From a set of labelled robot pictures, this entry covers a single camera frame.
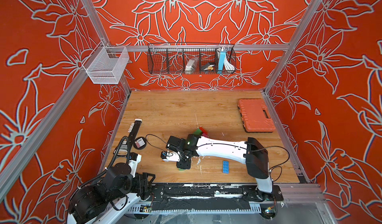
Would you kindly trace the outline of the tall green lego brick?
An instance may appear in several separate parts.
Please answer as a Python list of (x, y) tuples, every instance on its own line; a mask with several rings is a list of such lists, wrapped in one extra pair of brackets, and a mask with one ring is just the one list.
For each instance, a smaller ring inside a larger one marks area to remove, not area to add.
[(193, 134), (196, 134), (196, 135), (202, 135), (203, 132), (202, 132), (202, 130), (197, 129), (197, 130), (195, 130), (195, 131), (193, 132)]

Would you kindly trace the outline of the red lego brick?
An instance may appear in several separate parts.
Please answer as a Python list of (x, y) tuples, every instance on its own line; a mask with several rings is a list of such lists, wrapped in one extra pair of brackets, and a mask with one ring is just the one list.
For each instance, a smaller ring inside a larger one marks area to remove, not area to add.
[(199, 129), (202, 131), (204, 135), (208, 135), (208, 132), (203, 127), (199, 127)]

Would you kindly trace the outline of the blue lego brick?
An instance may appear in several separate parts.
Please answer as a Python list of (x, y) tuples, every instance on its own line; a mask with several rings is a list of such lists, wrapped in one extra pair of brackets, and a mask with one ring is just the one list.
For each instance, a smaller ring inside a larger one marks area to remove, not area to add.
[(224, 174), (228, 174), (229, 173), (229, 162), (226, 161), (226, 160), (222, 161), (222, 172)]

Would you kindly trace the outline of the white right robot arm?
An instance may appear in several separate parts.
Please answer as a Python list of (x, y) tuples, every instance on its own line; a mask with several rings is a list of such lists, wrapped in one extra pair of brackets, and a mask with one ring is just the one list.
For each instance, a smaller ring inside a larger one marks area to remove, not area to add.
[(257, 182), (257, 189), (262, 193), (273, 192), (268, 151), (255, 138), (224, 141), (196, 134), (189, 134), (186, 139), (171, 136), (166, 149), (161, 152), (162, 160), (176, 162), (177, 168), (185, 170), (191, 168), (194, 156), (220, 157), (245, 164), (247, 173)]

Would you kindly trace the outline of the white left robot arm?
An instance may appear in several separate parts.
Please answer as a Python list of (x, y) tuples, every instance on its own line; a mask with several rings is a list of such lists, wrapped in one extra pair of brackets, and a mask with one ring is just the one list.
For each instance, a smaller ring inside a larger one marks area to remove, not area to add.
[(69, 199), (68, 224), (87, 224), (103, 213), (107, 206), (121, 213), (132, 203), (152, 196), (155, 174), (136, 173), (138, 154), (132, 153), (134, 138), (123, 136), (108, 166), (96, 177), (84, 182)]

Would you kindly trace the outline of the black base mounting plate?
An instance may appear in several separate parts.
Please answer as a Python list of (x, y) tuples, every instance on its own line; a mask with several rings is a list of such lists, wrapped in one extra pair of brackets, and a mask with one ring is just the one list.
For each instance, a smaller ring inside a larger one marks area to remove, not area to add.
[(273, 208), (284, 200), (279, 186), (271, 194), (256, 184), (156, 183), (147, 201), (154, 212), (253, 212)]

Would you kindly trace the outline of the round black red disc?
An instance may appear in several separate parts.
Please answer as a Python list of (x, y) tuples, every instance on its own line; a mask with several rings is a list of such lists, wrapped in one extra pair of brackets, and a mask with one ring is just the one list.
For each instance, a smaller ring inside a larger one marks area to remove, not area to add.
[(134, 143), (133, 143), (133, 146), (135, 149), (137, 150), (142, 150), (146, 147), (147, 145), (147, 139), (145, 137), (137, 137), (135, 140), (134, 140)]

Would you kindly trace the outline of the orange plastic tool case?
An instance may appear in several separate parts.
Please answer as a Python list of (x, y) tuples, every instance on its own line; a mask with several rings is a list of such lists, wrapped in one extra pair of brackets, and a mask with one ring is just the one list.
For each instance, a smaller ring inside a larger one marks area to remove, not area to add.
[(263, 99), (239, 99), (237, 107), (246, 132), (272, 133), (276, 130)]

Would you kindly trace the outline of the grey packet in basket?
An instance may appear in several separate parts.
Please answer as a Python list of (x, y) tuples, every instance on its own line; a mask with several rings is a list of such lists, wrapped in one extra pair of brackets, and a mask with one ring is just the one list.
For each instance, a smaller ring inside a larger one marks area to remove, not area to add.
[(196, 57), (191, 58), (186, 64), (185, 74), (193, 74), (199, 66), (198, 63), (199, 63), (198, 58)]

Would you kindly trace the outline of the black item in basket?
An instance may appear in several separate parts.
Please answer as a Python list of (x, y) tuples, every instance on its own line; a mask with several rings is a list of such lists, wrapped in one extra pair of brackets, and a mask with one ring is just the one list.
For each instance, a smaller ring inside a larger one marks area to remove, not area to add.
[(215, 69), (215, 63), (208, 62), (205, 65), (201, 66), (201, 71), (209, 72), (209, 71), (214, 71)]

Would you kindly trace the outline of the light blue box in basket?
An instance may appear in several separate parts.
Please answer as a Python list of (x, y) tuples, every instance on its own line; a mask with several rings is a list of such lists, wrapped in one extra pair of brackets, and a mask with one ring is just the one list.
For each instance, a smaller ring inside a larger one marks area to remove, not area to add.
[(221, 51), (218, 58), (218, 70), (217, 74), (221, 74), (224, 68), (224, 61), (226, 59), (226, 51)]

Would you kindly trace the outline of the clear plastic wall bin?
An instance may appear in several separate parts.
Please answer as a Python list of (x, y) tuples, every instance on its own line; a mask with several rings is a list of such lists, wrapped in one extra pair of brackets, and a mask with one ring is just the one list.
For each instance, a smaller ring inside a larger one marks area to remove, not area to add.
[(84, 69), (93, 84), (118, 84), (129, 62), (126, 48), (109, 50), (96, 48), (87, 59)]

